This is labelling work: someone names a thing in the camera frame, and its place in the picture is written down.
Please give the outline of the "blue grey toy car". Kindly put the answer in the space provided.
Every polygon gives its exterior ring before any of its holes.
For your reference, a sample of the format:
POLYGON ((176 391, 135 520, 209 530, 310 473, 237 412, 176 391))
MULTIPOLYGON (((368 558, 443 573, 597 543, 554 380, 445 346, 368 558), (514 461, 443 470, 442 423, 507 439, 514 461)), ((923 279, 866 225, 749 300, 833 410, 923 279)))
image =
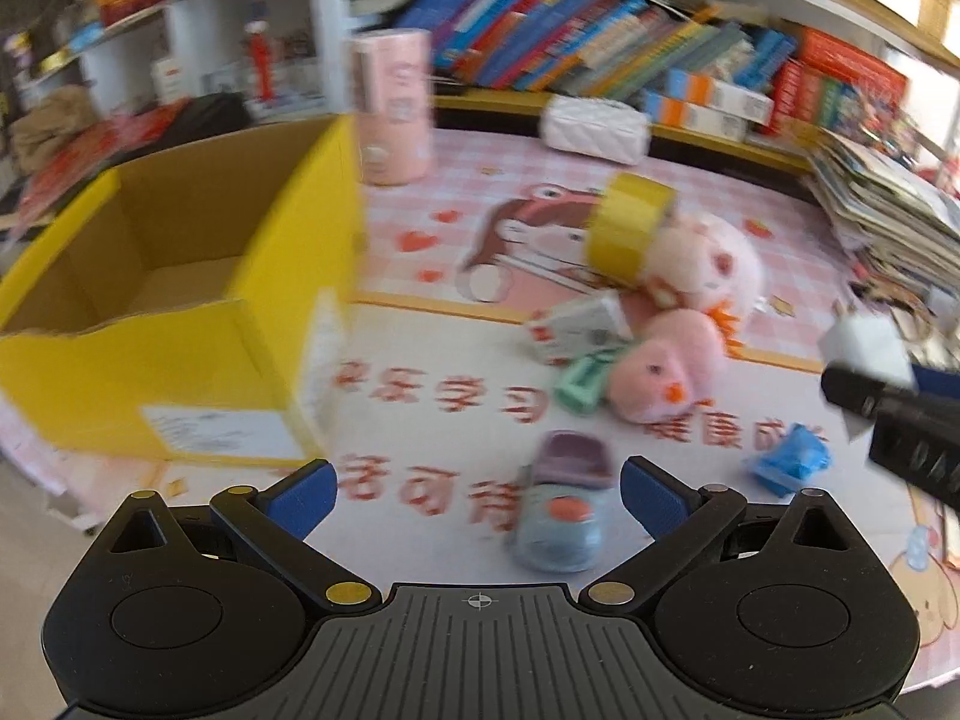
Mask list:
POLYGON ((544 574, 579 574, 594 566, 613 483, 615 468, 601 439, 576 431, 547 434, 519 475, 509 539, 517 561, 544 574))

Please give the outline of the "black electric piano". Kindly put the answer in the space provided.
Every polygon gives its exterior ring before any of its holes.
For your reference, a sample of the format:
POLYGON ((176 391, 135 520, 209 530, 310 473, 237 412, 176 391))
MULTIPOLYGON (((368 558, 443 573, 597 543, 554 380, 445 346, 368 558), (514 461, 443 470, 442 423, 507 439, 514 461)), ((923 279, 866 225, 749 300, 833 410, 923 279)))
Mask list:
POLYGON ((239 93, 207 94, 187 103, 172 124, 145 148, 145 154, 229 135, 253 123, 239 93))

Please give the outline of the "yellow cardboard box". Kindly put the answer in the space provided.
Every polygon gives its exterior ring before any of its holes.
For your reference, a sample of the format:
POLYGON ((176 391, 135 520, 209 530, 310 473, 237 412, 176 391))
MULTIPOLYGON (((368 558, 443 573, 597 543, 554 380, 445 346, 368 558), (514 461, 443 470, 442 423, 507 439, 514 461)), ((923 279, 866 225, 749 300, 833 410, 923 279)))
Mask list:
POLYGON ((347 115, 109 169, 3 278, 3 397, 59 449, 319 457, 363 238, 347 115))

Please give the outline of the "orange white box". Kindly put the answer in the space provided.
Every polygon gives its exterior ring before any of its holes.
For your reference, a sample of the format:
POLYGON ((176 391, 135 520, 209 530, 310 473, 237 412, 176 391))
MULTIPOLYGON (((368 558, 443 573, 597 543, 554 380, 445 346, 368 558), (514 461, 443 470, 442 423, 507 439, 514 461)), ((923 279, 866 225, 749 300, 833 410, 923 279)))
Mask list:
POLYGON ((644 112, 658 125, 681 128, 698 135, 737 143, 742 143, 747 137, 748 122, 745 119, 711 107, 669 98, 661 93, 644 95, 644 112))
POLYGON ((684 103, 719 110, 752 124, 768 125, 773 115, 773 99, 734 83, 716 80, 703 73, 671 68, 665 78, 665 94, 684 103))

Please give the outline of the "yellow tape roll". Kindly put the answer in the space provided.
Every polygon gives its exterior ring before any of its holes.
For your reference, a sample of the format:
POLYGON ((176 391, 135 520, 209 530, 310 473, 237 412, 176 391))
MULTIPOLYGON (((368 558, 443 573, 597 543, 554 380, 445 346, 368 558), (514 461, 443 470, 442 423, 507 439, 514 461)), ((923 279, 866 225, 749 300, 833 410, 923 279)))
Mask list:
POLYGON ((636 286, 649 247, 674 213, 675 197, 669 185, 631 172, 615 174, 587 220, 590 270, 619 286, 636 286))

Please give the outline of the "red paper sheets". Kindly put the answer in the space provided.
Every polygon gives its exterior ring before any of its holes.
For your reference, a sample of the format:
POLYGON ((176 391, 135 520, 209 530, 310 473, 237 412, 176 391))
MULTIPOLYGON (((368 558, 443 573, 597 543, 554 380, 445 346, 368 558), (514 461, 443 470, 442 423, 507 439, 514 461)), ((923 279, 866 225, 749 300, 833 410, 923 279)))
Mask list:
POLYGON ((26 182, 16 208, 20 226, 32 226, 47 215, 73 187, 96 176, 114 158, 130 156, 153 145, 187 106, 187 99, 155 107, 139 115, 117 115, 76 135, 26 182))

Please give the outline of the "small pink plush chick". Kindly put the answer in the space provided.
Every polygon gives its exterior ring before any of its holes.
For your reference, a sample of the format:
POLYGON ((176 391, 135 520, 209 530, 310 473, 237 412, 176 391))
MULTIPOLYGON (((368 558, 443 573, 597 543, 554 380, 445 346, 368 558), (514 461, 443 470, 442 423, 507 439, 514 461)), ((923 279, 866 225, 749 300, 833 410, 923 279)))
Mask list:
POLYGON ((631 424, 686 415, 715 396, 729 362, 742 349, 740 317, 729 301, 706 310, 658 309, 651 299, 625 299, 635 341, 608 374, 605 398, 631 424))

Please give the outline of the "green small toy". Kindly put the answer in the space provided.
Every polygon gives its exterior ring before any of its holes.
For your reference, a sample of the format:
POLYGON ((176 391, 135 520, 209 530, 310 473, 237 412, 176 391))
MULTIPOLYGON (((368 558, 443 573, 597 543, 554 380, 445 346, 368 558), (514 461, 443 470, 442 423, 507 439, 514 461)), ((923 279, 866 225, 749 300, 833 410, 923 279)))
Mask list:
POLYGON ((624 352, 625 348, 602 349, 575 359, 556 379, 556 403, 573 415, 594 415, 604 401, 610 371, 624 352))

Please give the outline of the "red dictionary books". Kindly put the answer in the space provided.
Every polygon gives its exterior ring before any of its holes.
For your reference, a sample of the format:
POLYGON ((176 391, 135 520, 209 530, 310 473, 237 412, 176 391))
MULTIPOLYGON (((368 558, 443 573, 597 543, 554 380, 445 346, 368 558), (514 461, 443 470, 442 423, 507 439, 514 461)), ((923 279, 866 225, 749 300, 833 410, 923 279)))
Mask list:
POLYGON ((829 32, 782 21, 793 52, 773 76, 773 112, 761 132, 802 145, 816 130, 855 142, 892 133, 910 80, 884 60, 829 32))

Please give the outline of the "blue plastic wrapper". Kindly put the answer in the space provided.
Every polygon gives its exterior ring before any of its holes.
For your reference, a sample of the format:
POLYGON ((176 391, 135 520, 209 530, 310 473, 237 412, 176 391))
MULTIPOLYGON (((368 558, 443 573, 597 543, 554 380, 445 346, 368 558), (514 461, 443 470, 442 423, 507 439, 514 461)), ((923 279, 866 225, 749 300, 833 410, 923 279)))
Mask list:
POLYGON ((832 452, 809 427, 793 424, 776 445, 748 462, 750 476, 768 493, 788 497, 833 466, 832 452))

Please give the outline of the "large pink plush pig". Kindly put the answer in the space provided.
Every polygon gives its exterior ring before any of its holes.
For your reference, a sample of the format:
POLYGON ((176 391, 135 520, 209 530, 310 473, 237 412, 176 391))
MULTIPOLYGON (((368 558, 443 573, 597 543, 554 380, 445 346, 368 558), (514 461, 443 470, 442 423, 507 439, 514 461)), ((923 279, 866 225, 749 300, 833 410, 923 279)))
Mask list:
POLYGON ((748 319, 765 288, 760 255, 743 232, 711 213, 675 215, 646 252, 640 286, 661 309, 748 319))

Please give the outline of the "stack of papers and notebooks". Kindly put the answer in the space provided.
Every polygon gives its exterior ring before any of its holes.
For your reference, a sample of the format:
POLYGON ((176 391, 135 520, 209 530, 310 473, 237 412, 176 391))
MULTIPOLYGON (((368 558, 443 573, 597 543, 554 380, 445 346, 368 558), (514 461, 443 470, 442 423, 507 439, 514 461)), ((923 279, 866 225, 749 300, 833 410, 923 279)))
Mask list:
POLYGON ((947 323, 958 317, 958 200, 850 138, 823 132, 805 185, 835 238, 901 302, 947 323))

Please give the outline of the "pink cylindrical cup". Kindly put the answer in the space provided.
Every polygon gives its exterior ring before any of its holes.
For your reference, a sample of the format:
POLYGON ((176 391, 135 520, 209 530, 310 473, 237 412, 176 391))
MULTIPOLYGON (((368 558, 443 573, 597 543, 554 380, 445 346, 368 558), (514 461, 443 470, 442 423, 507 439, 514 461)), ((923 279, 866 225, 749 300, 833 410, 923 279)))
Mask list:
POLYGON ((350 43, 350 60, 363 181, 382 187, 420 181, 433 167, 431 34, 363 32, 350 43))

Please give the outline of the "pink checkered tablecloth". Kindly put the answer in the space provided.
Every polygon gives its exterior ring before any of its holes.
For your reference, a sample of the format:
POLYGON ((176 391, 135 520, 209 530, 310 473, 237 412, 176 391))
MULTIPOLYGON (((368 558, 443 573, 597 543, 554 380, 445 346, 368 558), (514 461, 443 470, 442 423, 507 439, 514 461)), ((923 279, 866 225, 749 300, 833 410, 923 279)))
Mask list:
MULTIPOLYGON (((340 500, 316 541, 376 583, 523 580, 505 538, 517 475, 551 431, 600 437, 615 458, 643 454, 693 484, 748 488, 750 458, 793 424, 832 452, 817 476, 850 512, 907 592, 921 621, 913 686, 958 671, 958 548, 939 507, 867 465, 823 401, 817 344, 832 320, 838 268, 810 206, 709 174, 677 182, 687 202, 713 200, 758 227, 775 291, 747 327, 711 400, 665 424, 630 426, 608 411, 574 416, 553 398, 556 371, 535 356, 524 323, 579 286, 571 268, 519 263, 500 304, 469 301, 455 277, 508 202, 566 220, 601 195, 610 167, 550 153, 530 138, 446 132, 434 174, 409 187, 363 187, 364 238, 334 374, 331 444, 340 500)), ((104 522, 122 497, 155 488, 178 504, 229 484, 262 484, 293 463, 267 465, 116 457, 49 444, 2 392, 2 447, 55 494, 76 500, 75 525, 104 522)))

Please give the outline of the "small white card box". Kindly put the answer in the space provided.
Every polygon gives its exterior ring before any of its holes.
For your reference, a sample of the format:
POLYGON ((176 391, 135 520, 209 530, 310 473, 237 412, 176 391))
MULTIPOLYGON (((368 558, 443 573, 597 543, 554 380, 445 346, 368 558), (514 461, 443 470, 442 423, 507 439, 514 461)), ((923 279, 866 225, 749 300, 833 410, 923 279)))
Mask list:
POLYGON ((534 312, 524 323, 540 362, 556 366, 633 341, 615 291, 599 291, 534 312))

